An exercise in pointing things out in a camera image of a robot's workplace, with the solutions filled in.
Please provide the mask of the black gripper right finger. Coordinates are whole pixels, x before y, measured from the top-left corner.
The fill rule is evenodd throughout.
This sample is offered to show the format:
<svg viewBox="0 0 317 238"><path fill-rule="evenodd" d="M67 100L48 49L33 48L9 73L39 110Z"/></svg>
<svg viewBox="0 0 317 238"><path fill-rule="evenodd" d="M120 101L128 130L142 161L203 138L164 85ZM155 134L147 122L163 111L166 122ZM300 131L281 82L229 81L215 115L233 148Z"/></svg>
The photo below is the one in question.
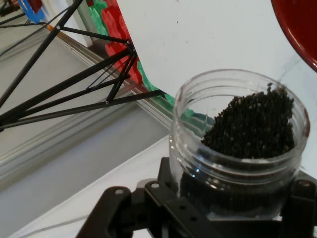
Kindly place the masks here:
<svg viewBox="0 0 317 238"><path fill-rule="evenodd" d="M300 171L281 211L281 238L313 238L317 227L317 180Z"/></svg>

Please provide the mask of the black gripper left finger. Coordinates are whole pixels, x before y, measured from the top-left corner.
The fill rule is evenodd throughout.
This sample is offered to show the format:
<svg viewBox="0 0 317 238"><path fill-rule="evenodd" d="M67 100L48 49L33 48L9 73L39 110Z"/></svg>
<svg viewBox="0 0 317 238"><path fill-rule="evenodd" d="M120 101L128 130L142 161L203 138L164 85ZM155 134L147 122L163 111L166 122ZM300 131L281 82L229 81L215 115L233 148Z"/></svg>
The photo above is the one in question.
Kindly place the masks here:
<svg viewBox="0 0 317 238"><path fill-rule="evenodd" d="M131 238L147 229L155 238L205 238L209 221L186 199L170 189L169 158L160 162L158 178L130 191L122 186L106 189L84 225L79 238Z"/></svg>

